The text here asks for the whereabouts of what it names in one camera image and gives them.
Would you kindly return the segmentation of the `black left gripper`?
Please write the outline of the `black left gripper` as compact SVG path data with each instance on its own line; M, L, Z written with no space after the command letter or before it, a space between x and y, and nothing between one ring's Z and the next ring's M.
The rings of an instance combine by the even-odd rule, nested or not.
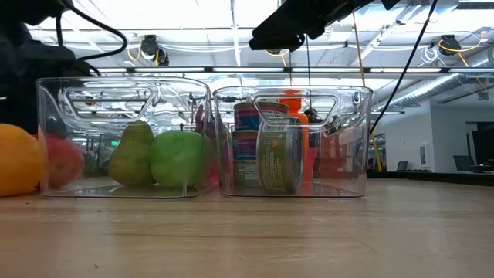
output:
M65 46L34 40L22 22L1 24L1 122L38 130L36 81L90 75L90 64Z

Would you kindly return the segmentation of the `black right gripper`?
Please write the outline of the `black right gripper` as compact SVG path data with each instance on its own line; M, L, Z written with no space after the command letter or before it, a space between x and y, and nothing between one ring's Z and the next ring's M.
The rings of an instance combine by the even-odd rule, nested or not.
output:
M252 31L249 47L296 51L306 40L304 34L315 39L326 25L370 3L370 0L286 0Z

